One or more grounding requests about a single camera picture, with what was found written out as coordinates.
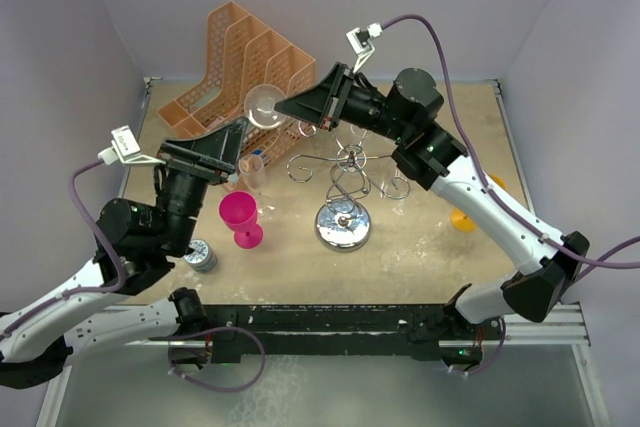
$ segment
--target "white plastic clip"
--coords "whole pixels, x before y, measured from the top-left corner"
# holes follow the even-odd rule
[[[112,130],[111,148],[100,152],[99,157],[104,160],[105,164],[115,162],[113,154],[115,154],[124,165],[154,165],[164,164],[164,160],[151,157],[141,153],[140,146],[135,136],[131,132],[128,125]]]
[[[371,24],[367,27],[368,38],[366,40],[360,40],[358,34],[362,34],[360,28],[355,28],[350,32],[347,32],[347,40],[351,44],[351,48],[356,53],[356,63],[353,67],[353,73],[357,73],[364,63],[369,60],[369,57],[376,51],[375,46],[371,43],[370,39],[380,37],[382,34],[382,27],[379,23]]]

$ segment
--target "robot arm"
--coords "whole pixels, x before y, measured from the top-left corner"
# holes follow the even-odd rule
[[[365,44],[374,36],[370,34],[357,30],[348,37],[352,45]],[[371,55],[366,47],[356,52],[360,60]],[[362,73],[338,63],[317,86],[279,102],[276,110],[325,130],[345,120],[394,140],[397,148],[392,158],[400,171],[465,212],[509,256],[516,272],[487,284],[464,286],[445,306],[451,316],[461,317],[463,324],[478,324],[515,312],[542,322],[571,285],[580,265],[535,238],[488,195],[466,147],[435,120],[444,103],[435,86],[428,73],[405,69],[384,96]],[[589,243],[579,232],[563,235],[492,181],[489,188],[549,238],[579,255],[588,250]]]
[[[235,172],[248,120],[241,118],[193,140],[167,140],[159,159],[139,154],[128,129],[113,132],[107,162],[155,164],[156,205],[109,201],[97,222],[124,266],[124,279],[102,245],[68,281],[24,309],[0,317],[2,385],[27,388],[57,375],[65,364],[132,340],[189,334],[207,324],[194,290],[178,289],[168,299],[105,317],[94,316],[155,284],[182,257],[208,185]]]

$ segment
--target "cable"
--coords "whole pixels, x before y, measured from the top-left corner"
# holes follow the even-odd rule
[[[93,218],[91,217],[86,207],[80,200],[80,197],[78,196],[78,192],[76,190],[76,185],[75,185],[75,181],[80,175],[103,164],[104,162],[100,159],[76,170],[71,174],[67,188],[69,191],[69,196],[71,197],[71,201],[73,202],[73,205],[76,206],[83,220],[89,226],[89,228],[95,235],[96,239],[98,239],[98,242],[100,242],[100,245],[102,245],[105,252],[109,256],[109,259],[113,263],[113,266],[116,269],[116,272],[118,273],[118,280],[114,285],[110,287],[76,287],[75,289],[65,290],[61,293],[61,297],[65,300],[67,300],[70,296],[75,294],[116,292],[117,290],[121,289],[124,286],[124,283],[126,281],[126,274],[124,271],[124,266],[120,261],[120,256],[116,253],[115,249],[113,248],[113,246],[111,245],[107,237],[104,235],[100,227],[98,227],[98,225],[94,222]],[[38,304],[28,312],[25,312],[24,314],[22,314],[18,319],[16,319],[11,324],[9,324],[4,329],[4,332],[0,333],[0,340],[10,337],[11,332],[16,330],[26,321],[28,321],[29,319],[32,319],[34,316],[36,316],[43,310],[48,309],[59,300],[62,300],[62,299],[56,296],[51,297],[45,300],[44,302]]]
[[[500,355],[500,352],[502,352],[502,348],[504,347],[504,342],[507,339],[507,323],[502,317],[499,317],[498,324],[500,325],[500,331],[501,331],[500,342],[498,342],[498,346],[496,347],[496,350],[493,351],[493,354],[491,354],[491,357],[489,357],[485,362],[477,366],[475,369],[456,370],[453,368],[453,366],[449,366],[449,372],[450,373],[455,372],[459,375],[462,375],[463,377],[467,377],[469,375],[479,374],[483,370],[487,369],[491,364],[493,364],[495,360],[498,358],[498,356]]]
[[[485,176],[485,173],[482,170],[482,165],[480,164],[480,158],[478,157],[478,153],[476,152],[475,148],[473,147],[473,145],[471,143],[471,139],[469,139],[469,136],[467,135],[467,133],[462,128],[462,124],[461,124],[460,118],[458,116],[458,111],[457,111],[455,103],[453,101],[453,92],[452,92],[452,89],[451,89],[451,79],[449,78],[449,69],[447,68],[447,62],[446,62],[446,60],[444,58],[444,52],[442,50],[442,45],[440,43],[440,39],[438,38],[438,36],[436,34],[436,31],[433,28],[433,26],[429,23],[429,21],[427,21],[427,19],[425,19],[421,15],[406,14],[406,15],[400,15],[398,17],[395,17],[395,18],[389,20],[388,22],[385,22],[385,23],[381,24],[381,27],[382,27],[382,30],[384,31],[384,30],[387,30],[389,27],[397,24],[398,22],[401,22],[403,20],[410,20],[410,19],[411,20],[417,20],[418,22],[421,22],[427,28],[427,30],[431,34],[431,37],[433,38],[433,42],[434,42],[434,44],[436,46],[436,50],[438,51],[438,57],[440,59],[440,64],[442,65],[442,74],[444,76],[444,84],[445,84],[445,89],[447,91],[447,96],[449,98],[449,107],[451,109],[451,115],[453,117],[453,122],[454,122],[454,124],[456,126],[456,129],[460,133],[460,136],[462,137],[462,140],[464,141],[465,145],[467,146],[467,149],[469,150],[469,155],[471,157],[471,161],[473,162],[473,166],[474,166],[474,168],[476,170],[478,178],[480,179],[480,182],[482,183],[483,187],[486,189],[488,194],[491,196],[493,201],[496,204],[498,204],[498,206],[500,206],[500,208],[504,212],[506,212],[509,216],[511,216],[520,225],[525,227],[527,230],[531,231],[539,239],[543,240],[544,242],[546,242],[547,244],[552,246],[554,249],[557,249],[559,252],[562,252],[563,254],[565,254],[566,256],[570,257],[573,260],[576,260],[578,262],[582,262],[582,263],[585,263],[585,264],[590,264],[590,266],[592,266],[592,267],[603,267],[603,268],[606,268],[606,269],[624,270],[624,269],[638,269],[638,268],[640,268],[640,262],[605,262],[604,260],[588,259],[586,257],[582,257],[581,255],[576,254],[575,252],[567,249],[565,246],[557,243],[553,239],[550,239],[548,237],[548,235],[546,235],[544,232],[542,232],[540,229],[538,229],[535,225],[530,224],[524,217],[522,217],[517,212],[515,212],[513,209],[511,209],[500,198],[500,196],[493,191],[493,188],[489,184],[489,181],[487,180],[487,178]],[[618,250],[616,250],[616,252],[618,252],[619,250],[622,250],[623,248],[628,247],[628,245],[631,245],[631,244],[628,244],[628,245],[626,245],[626,244],[630,240],[632,240],[632,239],[629,239],[628,241],[622,242],[621,244],[619,244],[616,247],[614,247],[612,250],[618,249]]]
[[[621,244],[616,245],[613,249],[609,250],[608,252],[605,252],[604,254],[602,254],[600,257],[598,257],[598,260],[607,260],[609,257],[617,254],[618,252],[620,252],[622,249],[626,249],[627,247],[630,247],[634,244],[637,244],[638,242],[640,242],[640,236],[638,237],[633,237],[629,240],[626,240],[624,242],[622,242]],[[579,280],[584,279],[587,275],[589,275],[591,272],[593,272],[597,266],[595,265],[588,265],[585,266],[586,268],[582,269],[582,271],[576,276],[575,280],[573,281],[573,285],[576,284],[576,282],[578,282]]]
[[[175,373],[182,380],[186,380],[187,382],[191,382],[192,384],[195,384],[198,387],[203,387],[203,388],[205,388],[207,390],[211,390],[213,392],[225,392],[225,393],[241,392],[241,391],[243,391],[245,389],[248,389],[253,384],[255,384],[258,381],[258,379],[260,378],[260,376],[262,376],[262,373],[264,372],[264,367],[265,367],[265,365],[267,363],[267,354],[266,354],[266,352],[264,350],[264,346],[260,342],[260,339],[258,339],[258,337],[256,337],[252,332],[249,332],[247,329],[243,329],[242,327],[232,327],[232,326],[215,327],[213,329],[204,330],[204,331],[198,332],[196,334],[172,335],[170,337],[165,337],[165,338],[166,338],[166,340],[169,340],[169,341],[171,341],[171,340],[188,340],[188,339],[193,339],[193,338],[196,338],[196,337],[202,337],[203,335],[207,335],[207,334],[217,334],[217,333],[221,333],[221,332],[239,332],[241,334],[246,335],[247,337],[249,337],[251,340],[253,340],[256,343],[256,345],[258,346],[258,349],[260,350],[260,369],[258,369],[258,373],[255,375],[255,377],[253,377],[253,379],[251,379],[246,384],[242,384],[242,385],[239,385],[237,387],[218,387],[216,385],[207,384],[205,382],[202,382],[201,380],[194,379],[193,377],[185,374],[180,369],[178,369],[177,364],[171,358],[171,352],[172,352],[171,348],[167,352],[167,358],[169,360],[169,367],[171,369],[169,371],[169,373]]]

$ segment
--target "metal wire sculpture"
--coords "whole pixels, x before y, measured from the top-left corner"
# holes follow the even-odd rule
[[[357,201],[365,198],[369,195],[372,189],[377,190],[382,197],[392,199],[392,200],[402,200],[406,199],[411,193],[411,184],[409,181],[403,177],[400,177],[397,172],[391,178],[390,184],[391,187],[395,190],[395,192],[390,193],[389,190],[384,187],[384,185],[379,184],[374,179],[371,178],[369,174],[364,170],[364,167],[367,165],[367,162],[374,160],[382,160],[389,159],[391,155],[375,155],[369,156],[366,155],[362,148],[362,142],[365,137],[369,134],[369,132],[364,132],[362,138],[357,144],[347,144],[342,145],[340,140],[333,135],[334,140],[340,147],[340,150],[336,154],[335,157],[319,157],[315,155],[308,154],[300,154],[289,159],[289,163],[287,164],[287,174],[294,182],[305,183],[309,182],[313,178],[313,170],[309,167],[296,165],[304,160],[319,160],[324,162],[334,162],[335,165],[331,167],[329,171],[329,177],[331,179],[331,186],[327,190],[325,195],[325,205],[333,212],[334,214],[341,214],[342,216],[349,216],[353,214],[354,211],[358,209]],[[306,172],[304,177],[295,176],[292,172],[294,171],[303,171]],[[356,188],[345,189],[340,183],[341,180],[345,178],[346,175],[357,176],[361,182],[358,183]],[[332,204],[336,202],[340,202],[340,205],[344,205],[344,201],[349,202],[351,205],[350,209],[345,211],[344,208],[341,208],[340,211],[333,208]]]

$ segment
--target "white connector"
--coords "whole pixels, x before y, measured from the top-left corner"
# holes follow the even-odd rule
[[[105,165],[111,165],[118,160],[118,154],[113,147],[109,147],[100,152],[98,158],[102,159]]]
[[[98,157],[106,165],[120,161],[123,165],[154,165],[164,164],[164,160],[141,153],[140,145],[128,125],[112,130],[111,147],[104,149]]]
[[[369,32],[372,39],[380,37],[382,35],[382,26],[380,25],[380,22],[376,22],[375,24],[371,24],[367,27],[367,32]]]

